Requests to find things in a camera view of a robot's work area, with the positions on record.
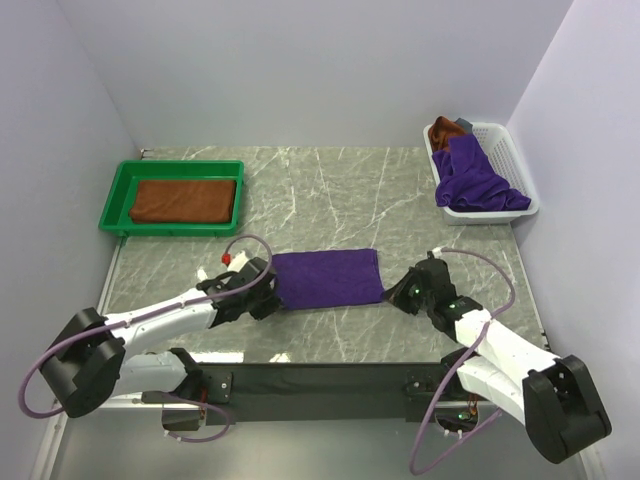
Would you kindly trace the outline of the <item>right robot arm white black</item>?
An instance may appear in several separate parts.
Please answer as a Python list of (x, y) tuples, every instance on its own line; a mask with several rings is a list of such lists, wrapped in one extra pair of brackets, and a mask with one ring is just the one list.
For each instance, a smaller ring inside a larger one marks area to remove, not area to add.
[(468, 393), (491, 401), (526, 430), (535, 449), (559, 464), (612, 432), (612, 424), (586, 364), (528, 342), (498, 321), (507, 305), (489, 311), (457, 293), (447, 263), (430, 255), (388, 289), (385, 300), (401, 311), (425, 311), (433, 326), (462, 345), (440, 375), (423, 419), (440, 397)]

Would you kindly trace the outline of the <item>purple towel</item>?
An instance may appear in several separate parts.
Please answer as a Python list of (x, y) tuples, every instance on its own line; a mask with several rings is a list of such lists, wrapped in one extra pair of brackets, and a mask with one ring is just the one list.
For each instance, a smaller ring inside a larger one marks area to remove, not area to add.
[(472, 134), (453, 137), (432, 154), (440, 181), (435, 200), (455, 212), (524, 211), (531, 199), (498, 175)]
[(273, 256), (277, 296), (298, 311), (377, 304), (383, 300), (377, 251), (371, 248)]

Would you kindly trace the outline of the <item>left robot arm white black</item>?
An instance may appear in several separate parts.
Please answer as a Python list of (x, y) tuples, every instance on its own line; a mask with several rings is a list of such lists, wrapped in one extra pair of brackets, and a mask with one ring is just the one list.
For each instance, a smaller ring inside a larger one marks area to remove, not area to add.
[(152, 354), (150, 348), (245, 313), (256, 320), (271, 315), (280, 306), (275, 280), (270, 261), (239, 254), (226, 272), (170, 300), (108, 316), (84, 309), (56, 337), (38, 370), (71, 418), (129, 393), (161, 391), (191, 401), (201, 389), (193, 359), (180, 349)]

